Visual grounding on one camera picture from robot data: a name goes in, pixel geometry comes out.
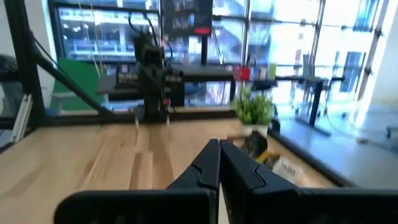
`floor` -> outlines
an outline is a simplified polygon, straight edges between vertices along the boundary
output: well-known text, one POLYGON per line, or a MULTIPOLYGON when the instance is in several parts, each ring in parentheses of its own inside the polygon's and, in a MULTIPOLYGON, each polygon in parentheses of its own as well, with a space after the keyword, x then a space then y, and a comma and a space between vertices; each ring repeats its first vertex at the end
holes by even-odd
POLYGON ((341 113, 329 119, 322 116, 317 125, 332 132, 327 137, 285 115, 281 118, 281 134, 361 187, 396 189, 398 151, 394 146, 398 145, 398 136, 386 139, 385 129, 398 126, 397 116, 398 108, 387 106, 374 106, 367 113, 346 119, 341 113), (368 142, 361 143, 357 137, 368 142))

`wooden tabletop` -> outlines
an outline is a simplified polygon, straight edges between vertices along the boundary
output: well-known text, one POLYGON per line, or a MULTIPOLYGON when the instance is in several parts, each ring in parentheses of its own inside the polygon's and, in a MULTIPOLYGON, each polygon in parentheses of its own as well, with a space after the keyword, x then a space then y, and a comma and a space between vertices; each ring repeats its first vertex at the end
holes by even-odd
POLYGON ((58 203, 80 190, 164 189, 209 139, 241 128, 226 119, 38 129, 0 155, 1 223, 52 223, 58 203))

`window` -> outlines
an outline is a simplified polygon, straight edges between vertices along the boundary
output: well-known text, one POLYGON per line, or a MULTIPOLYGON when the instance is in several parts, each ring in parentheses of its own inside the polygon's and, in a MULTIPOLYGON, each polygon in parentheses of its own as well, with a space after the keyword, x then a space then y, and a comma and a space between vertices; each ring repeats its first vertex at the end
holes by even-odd
POLYGON ((380 0, 326 1, 322 24, 368 30, 375 21, 380 0))
POLYGON ((252 18, 315 23, 319 2, 314 0, 252 0, 252 18))
POLYGON ((58 2, 93 4, 95 6, 130 7, 136 9, 158 9, 159 0, 58 0, 58 2))
MULTIPOLYGON (((160 33, 161 21, 156 10, 159 10, 161 0, 49 1, 54 2, 60 19, 55 23, 60 24, 57 31, 60 35, 55 35, 61 37, 56 40, 62 43, 63 49, 59 50, 69 59, 91 61, 94 55, 104 63, 134 62, 132 38, 137 34, 128 23, 129 9, 146 10, 155 34, 159 36, 160 33), (86 8, 80 10, 78 3, 92 4, 94 15, 86 8)), ((369 57, 374 26, 383 13, 382 2, 326 0, 323 9, 320 0, 214 0, 213 14, 221 20, 213 21, 207 61, 214 64, 223 59, 227 64, 240 64, 250 56, 259 67, 276 63, 278 76, 303 75, 304 67, 315 66, 315 76, 346 77, 343 83, 333 86, 331 98, 348 99, 358 86, 363 64, 369 57), (322 9, 323 17, 318 18, 322 9), (319 33, 315 30, 316 24, 321 25, 319 33), (305 58, 310 58, 313 53, 316 53, 315 64, 309 65, 305 58)), ((141 13, 132 14, 131 22, 137 29, 151 32, 141 13)), ((201 37, 162 40, 160 43, 171 62, 201 61, 201 37)), ((114 73, 114 69, 108 69, 108 72, 114 73)), ((209 95, 229 88, 214 83, 206 87, 209 95)), ((287 102, 290 90, 290 83, 281 83, 275 89, 276 101, 287 102)), ((223 97, 214 97, 216 100, 210 101, 225 103, 223 97)))
POLYGON ((223 19, 213 21, 214 34, 208 39, 207 59, 219 62, 220 57, 226 63, 240 63, 242 59, 243 22, 223 19))
MULTIPOLYGON (((170 47, 173 51, 171 62, 200 63, 201 38, 178 38, 170 41, 170 47)), ((164 48, 166 58, 170 58, 171 53, 169 47, 165 45, 164 48)))
POLYGON ((302 55, 310 53, 313 36, 312 26, 252 23, 248 51, 259 64, 302 65, 302 55))
MULTIPOLYGON (((61 8, 59 14, 67 58, 92 60, 95 55, 103 60, 135 60, 132 38, 137 34, 128 24, 127 12, 94 11, 93 16, 90 10, 61 8)), ((158 35, 157 15, 148 18, 158 35)), ((151 31, 142 14, 133 13, 131 22, 136 29, 151 31)))
POLYGON ((322 27, 315 65, 360 66, 373 40, 370 32, 355 32, 339 27, 322 27))
POLYGON ((214 0, 213 14, 221 16, 243 16, 246 0, 214 0))

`white wall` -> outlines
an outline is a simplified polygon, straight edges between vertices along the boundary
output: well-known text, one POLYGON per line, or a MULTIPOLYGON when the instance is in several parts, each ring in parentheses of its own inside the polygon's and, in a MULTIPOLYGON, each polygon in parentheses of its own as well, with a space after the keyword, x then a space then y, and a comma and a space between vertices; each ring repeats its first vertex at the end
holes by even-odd
POLYGON ((367 92, 373 91, 371 104, 398 105, 398 1, 390 0, 384 19, 383 36, 377 45, 372 64, 374 76, 367 92))
MULTIPOLYGON (((47 8, 47 0, 25 0, 27 15, 29 19, 30 29, 33 31, 36 39, 43 45, 46 51, 50 52, 52 57, 56 59, 55 47, 53 44, 52 30, 49 19, 49 11, 47 8)), ((0 54, 15 55, 12 44, 9 24, 7 20, 4 0, 0 0, 0 54)), ((39 68, 40 84, 44 104, 50 106, 51 94, 54 88, 54 79, 44 70, 39 68)))

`potted plant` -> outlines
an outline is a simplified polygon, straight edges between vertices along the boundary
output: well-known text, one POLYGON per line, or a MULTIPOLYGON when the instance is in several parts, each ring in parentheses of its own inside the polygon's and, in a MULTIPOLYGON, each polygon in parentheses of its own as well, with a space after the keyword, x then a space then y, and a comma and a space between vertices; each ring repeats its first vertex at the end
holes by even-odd
POLYGON ((244 133, 251 134, 252 130, 267 135, 268 125, 274 118, 272 98, 267 95, 252 95, 252 85, 242 89, 241 99, 235 98, 231 107, 244 125, 244 133))

